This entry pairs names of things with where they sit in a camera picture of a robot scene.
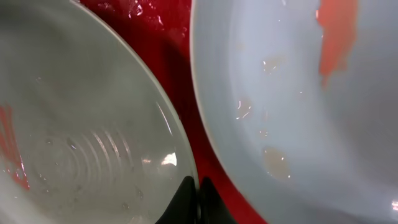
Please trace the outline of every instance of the red sauce residue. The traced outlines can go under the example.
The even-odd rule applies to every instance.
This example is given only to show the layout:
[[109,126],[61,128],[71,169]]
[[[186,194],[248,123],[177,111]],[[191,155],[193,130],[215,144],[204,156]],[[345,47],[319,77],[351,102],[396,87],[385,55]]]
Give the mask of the red sauce residue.
[[356,39],[359,0],[321,0],[316,16],[323,27],[319,73],[323,86],[335,70],[346,68],[346,58]]
[[[30,187],[22,157],[19,154],[14,128],[12,127],[12,109],[9,105],[6,105],[5,109],[0,106],[0,153],[12,179],[26,190],[29,190]],[[10,168],[9,162],[16,168]]]

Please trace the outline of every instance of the water droplet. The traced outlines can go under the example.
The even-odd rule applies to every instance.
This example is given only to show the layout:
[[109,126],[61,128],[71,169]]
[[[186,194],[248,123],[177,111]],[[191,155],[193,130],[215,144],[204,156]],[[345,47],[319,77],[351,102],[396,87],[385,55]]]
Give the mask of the water droplet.
[[46,139],[46,140],[45,140],[45,143],[47,143],[47,144],[49,144],[49,145],[52,146],[52,140],[51,140],[51,139]]
[[139,197],[139,199],[142,201],[144,198],[144,193],[136,186],[136,196]]
[[21,180],[24,178],[25,174],[24,171],[22,169],[17,169],[17,177],[20,178]]
[[76,149],[75,143],[70,138],[67,138],[67,144],[72,150]]
[[125,210],[128,210],[130,208],[130,206],[126,202],[123,202],[122,203],[122,208],[125,209]]
[[268,174],[282,181],[289,178],[289,165],[282,151],[267,147],[266,150],[264,150],[263,158]]
[[267,58],[262,61],[263,70],[267,74],[271,74],[274,70],[278,69],[281,63],[284,61],[284,58],[281,56],[276,56],[272,58]]
[[142,6],[140,4],[137,5],[136,15],[140,16],[143,12],[144,10],[142,9]]
[[261,131],[259,131],[260,137],[265,139],[268,136],[268,131],[267,129],[263,129]]

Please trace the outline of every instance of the red surface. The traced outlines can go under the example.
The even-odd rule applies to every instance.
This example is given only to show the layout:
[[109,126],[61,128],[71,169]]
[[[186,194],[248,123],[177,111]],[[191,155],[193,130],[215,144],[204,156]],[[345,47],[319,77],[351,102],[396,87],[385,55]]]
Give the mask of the red surface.
[[189,61],[191,0],[81,0],[152,70],[187,132],[199,179],[209,177],[238,223],[265,223],[220,166],[198,112]]

